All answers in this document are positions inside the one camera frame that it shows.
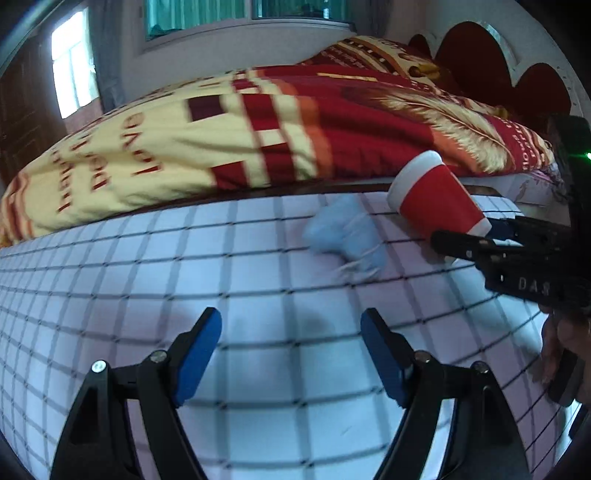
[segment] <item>pillow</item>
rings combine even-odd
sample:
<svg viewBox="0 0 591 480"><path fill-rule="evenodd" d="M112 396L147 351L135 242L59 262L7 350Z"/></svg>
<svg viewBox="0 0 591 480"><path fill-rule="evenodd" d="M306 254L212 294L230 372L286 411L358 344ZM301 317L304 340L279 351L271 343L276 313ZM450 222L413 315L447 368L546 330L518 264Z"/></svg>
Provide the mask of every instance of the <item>pillow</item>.
<svg viewBox="0 0 591 480"><path fill-rule="evenodd" d="M454 95L462 95L449 70L415 48L384 38L347 38L325 48L301 64L329 64L376 70L438 87Z"/></svg>

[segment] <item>blue gripper pad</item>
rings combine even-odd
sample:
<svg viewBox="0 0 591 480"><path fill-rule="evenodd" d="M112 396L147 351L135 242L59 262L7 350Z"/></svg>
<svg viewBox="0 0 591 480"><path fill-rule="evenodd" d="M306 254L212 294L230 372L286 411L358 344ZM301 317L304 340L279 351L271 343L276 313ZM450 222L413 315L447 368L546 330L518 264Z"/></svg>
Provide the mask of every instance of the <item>blue gripper pad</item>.
<svg viewBox="0 0 591 480"><path fill-rule="evenodd" d="M217 309L207 308L193 330L198 330L197 336L182 363L178 366L177 388L172 398L174 406L177 408L189 398L193 398L197 391L205 368L222 334L222 315ZM190 335L191 333L192 331L181 335Z"/></svg>
<svg viewBox="0 0 591 480"><path fill-rule="evenodd" d="M408 408L413 399L414 351L403 335L391 332L376 309L361 315L361 337L386 395Z"/></svg>

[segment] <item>white and black grid pattern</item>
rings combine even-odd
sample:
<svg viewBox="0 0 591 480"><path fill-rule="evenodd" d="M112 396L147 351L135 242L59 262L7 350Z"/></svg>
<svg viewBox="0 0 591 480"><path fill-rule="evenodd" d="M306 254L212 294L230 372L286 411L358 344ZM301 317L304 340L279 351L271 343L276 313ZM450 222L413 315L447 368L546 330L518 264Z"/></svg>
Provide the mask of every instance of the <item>white and black grid pattern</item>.
<svg viewBox="0 0 591 480"><path fill-rule="evenodd" d="M214 306L220 344L179 410L210 479L372 478L402 417L359 334L361 312L376 307L414 349L491 365L543 478L576 412L549 403L528 372L545 315L486 291L468 262L440 263L385 196L359 195L388 251L370 283L348 283L340 258L303 244L333 194L143 213L0 250L0 427L23 464L48 478L93 361L136 363ZM520 214L500 197L475 199L490 217ZM144 474L156 478L137 402L130 411ZM447 401L424 478L437 475L451 411Z"/></svg>

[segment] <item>red paper cup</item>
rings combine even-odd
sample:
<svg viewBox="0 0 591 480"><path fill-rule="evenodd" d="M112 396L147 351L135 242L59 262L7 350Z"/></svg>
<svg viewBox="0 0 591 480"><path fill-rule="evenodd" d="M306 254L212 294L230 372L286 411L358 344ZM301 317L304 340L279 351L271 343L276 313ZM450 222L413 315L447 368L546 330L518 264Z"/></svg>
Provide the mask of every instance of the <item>red paper cup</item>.
<svg viewBox="0 0 591 480"><path fill-rule="evenodd" d="M388 190L388 205L426 240L436 230L485 236L491 223L437 152L426 151L400 171Z"/></svg>

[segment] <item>window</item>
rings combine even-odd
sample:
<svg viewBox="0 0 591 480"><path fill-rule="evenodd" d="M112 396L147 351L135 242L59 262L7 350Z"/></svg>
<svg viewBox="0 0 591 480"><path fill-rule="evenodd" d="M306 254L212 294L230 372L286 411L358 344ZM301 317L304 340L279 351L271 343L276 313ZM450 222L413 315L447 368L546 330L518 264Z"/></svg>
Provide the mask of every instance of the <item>window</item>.
<svg viewBox="0 0 591 480"><path fill-rule="evenodd" d="M146 37L227 20L312 18L349 21L349 0L145 0Z"/></svg>
<svg viewBox="0 0 591 480"><path fill-rule="evenodd" d="M53 79L62 118L99 96L90 53L87 15L87 9L76 12L51 35Z"/></svg>

